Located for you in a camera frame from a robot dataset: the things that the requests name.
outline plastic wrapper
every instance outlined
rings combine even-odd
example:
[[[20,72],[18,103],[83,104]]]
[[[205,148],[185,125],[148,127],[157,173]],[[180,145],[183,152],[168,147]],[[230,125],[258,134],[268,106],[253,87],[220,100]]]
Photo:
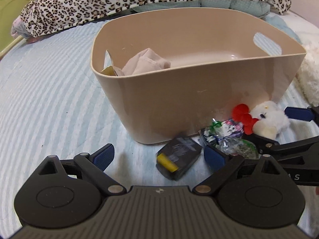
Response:
[[[201,136],[200,144],[205,147],[218,143],[225,137],[241,137],[243,125],[242,123],[235,123],[232,119],[223,122],[213,119],[211,126],[201,129],[199,134]]]
[[[240,138],[224,138],[215,145],[217,149],[227,155],[241,155],[246,159],[259,159],[256,146]]]

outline hello kitty plush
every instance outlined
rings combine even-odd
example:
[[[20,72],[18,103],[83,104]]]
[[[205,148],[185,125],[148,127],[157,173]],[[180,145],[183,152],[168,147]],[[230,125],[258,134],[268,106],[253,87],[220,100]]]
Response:
[[[243,123],[245,134],[254,133],[272,140],[290,124],[285,113],[272,101],[259,104],[250,112],[247,105],[239,104],[233,109],[232,118]]]
[[[257,105],[250,114],[252,118],[259,119],[253,126],[253,132],[272,140],[275,140],[277,134],[288,128],[290,124],[285,113],[272,101]]]

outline pink cloth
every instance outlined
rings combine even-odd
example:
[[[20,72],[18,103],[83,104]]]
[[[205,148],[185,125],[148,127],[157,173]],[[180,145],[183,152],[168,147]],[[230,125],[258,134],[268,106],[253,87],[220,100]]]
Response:
[[[147,48],[133,56],[123,67],[122,71],[124,75],[134,75],[170,67],[171,63],[169,61],[161,58],[152,49]]]
[[[11,36],[13,38],[17,38],[18,36],[22,36],[23,38],[30,38],[32,37],[26,30],[26,27],[24,25],[24,22],[22,21],[21,17],[18,16],[14,22],[12,23],[11,28]]]

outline blue gripper pad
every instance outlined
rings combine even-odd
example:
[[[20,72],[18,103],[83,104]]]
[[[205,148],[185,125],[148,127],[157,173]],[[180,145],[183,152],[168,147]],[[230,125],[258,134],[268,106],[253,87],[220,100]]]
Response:
[[[288,118],[294,120],[304,120],[310,122],[315,119],[315,115],[311,109],[287,107],[285,109],[285,114]]]
[[[214,172],[218,171],[226,164],[224,157],[210,146],[204,148],[204,159]]]
[[[90,161],[98,167],[101,171],[104,171],[114,159],[114,146],[107,144],[90,155]]]

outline red bow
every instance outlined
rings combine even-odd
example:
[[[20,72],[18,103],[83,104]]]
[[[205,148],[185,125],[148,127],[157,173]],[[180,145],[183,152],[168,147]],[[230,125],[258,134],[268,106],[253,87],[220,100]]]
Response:
[[[253,133],[253,126],[259,120],[252,118],[249,114],[249,107],[246,104],[239,104],[232,109],[232,119],[243,124],[244,133],[246,135],[251,135]]]

